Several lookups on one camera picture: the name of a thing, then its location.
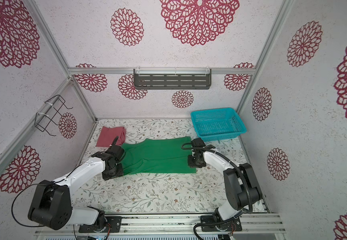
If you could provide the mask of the green tank top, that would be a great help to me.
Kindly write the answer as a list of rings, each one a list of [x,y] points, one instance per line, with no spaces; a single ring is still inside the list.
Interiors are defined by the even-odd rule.
[[[187,157],[192,155],[192,151],[181,148],[190,141],[190,137],[182,137],[166,140],[146,139],[138,144],[123,144],[123,174],[195,174],[196,169],[189,167],[187,163]]]

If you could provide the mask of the pink tank top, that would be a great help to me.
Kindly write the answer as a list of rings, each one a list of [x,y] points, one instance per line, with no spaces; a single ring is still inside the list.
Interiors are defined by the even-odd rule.
[[[110,147],[116,137],[118,137],[116,141],[116,145],[121,146],[126,140],[125,127],[115,127],[115,128],[102,127],[98,140],[96,142],[96,147],[102,147],[102,148]]]

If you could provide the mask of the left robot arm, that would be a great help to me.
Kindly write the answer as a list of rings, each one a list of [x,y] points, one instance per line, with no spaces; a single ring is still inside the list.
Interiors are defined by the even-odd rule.
[[[123,176],[121,161],[124,156],[122,147],[111,146],[106,151],[94,153],[70,173],[53,181],[40,182],[29,207],[28,219],[53,230],[66,225],[82,225],[97,232],[104,230],[108,225],[104,212],[94,207],[74,207],[71,196],[97,175],[105,181]]]

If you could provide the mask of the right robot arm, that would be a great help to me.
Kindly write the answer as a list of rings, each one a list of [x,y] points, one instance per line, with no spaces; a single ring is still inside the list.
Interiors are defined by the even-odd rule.
[[[243,214],[253,214],[253,205],[262,200],[262,191],[250,164],[237,165],[200,138],[183,144],[181,148],[192,151],[188,156],[189,167],[210,165],[223,175],[226,202],[212,214],[217,224],[226,224]]]

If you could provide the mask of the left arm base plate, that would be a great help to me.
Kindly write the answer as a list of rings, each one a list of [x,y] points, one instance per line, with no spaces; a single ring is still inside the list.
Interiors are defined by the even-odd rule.
[[[81,225],[78,229],[79,233],[118,233],[122,217],[103,217],[97,220],[93,225]]]

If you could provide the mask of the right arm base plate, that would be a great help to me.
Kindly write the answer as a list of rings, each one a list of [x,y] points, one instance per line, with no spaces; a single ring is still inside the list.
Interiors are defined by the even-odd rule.
[[[203,215],[200,217],[201,224],[214,224],[219,222],[219,220],[215,221],[213,216]],[[233,218],[228,223],[218,224],[218,225],[209,225],[209,226],[201,226],[201,230],[203,232],[240,232],[242,231],[242,225],[240,219]]]

